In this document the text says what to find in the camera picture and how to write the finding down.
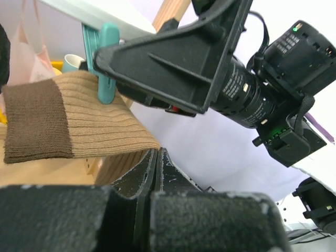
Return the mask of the tan brown ribbed sock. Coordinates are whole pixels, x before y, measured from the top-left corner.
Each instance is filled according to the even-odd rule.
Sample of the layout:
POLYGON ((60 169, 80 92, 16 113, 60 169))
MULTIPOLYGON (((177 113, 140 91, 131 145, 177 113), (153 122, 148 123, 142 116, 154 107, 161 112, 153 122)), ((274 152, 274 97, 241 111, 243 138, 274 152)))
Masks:
POLYGON ((157 139, 117 94, 98 100, 98 78, 86 71, 5 86, 4 162, 91 158, 159 149, 157 139))

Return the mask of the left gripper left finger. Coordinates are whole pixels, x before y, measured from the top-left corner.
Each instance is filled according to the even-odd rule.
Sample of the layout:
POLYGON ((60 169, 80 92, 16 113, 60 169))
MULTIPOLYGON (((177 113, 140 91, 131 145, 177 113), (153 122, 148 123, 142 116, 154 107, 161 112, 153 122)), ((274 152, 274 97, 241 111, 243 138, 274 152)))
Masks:
POLYGON ((157 150, 146 152, 142 160, 114 182, 111 195, 112 251, 147 251, 150 194, 155 184, 157 150))

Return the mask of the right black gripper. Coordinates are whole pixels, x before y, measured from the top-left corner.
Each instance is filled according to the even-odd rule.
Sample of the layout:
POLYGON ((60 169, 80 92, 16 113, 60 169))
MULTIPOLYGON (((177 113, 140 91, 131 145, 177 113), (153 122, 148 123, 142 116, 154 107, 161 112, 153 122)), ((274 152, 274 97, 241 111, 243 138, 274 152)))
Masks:
POLYGON ((189 113, 217 100, 252 1, 192 1, 198 21, 109 49, 111 78, 189 113))

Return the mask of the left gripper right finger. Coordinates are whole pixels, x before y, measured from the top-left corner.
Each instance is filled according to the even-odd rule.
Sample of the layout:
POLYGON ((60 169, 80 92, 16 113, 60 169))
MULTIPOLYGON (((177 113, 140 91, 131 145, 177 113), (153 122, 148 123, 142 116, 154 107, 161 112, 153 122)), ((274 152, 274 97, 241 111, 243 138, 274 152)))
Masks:
POLYGON ((195 181, 178 168, 171 160, 166 148, 160 148, 157 153, 155 168, 155 192, 200 191, 203 190, 195 181))

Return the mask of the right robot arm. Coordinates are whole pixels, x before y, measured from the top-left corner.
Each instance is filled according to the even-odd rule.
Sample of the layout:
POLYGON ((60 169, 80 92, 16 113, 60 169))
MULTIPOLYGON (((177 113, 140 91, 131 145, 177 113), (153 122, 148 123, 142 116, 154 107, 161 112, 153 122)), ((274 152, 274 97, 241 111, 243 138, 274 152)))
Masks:
POLYGON ((244 65, 234 51, 251 1, 192 4, 198 21, 103 46, 94 69, 144 106, 191 118, 210 111, 233 121, 218 132, 210 122, 193 140, 174 142, 170 157, 197 181, 220 168, 300 170, 309 179, 293 195, 306 209, 303 216, 334 233, 335 146, 309 114, 315 95, 335 81, 334 46, 299 20, 272 43, 264 32, 244 65))

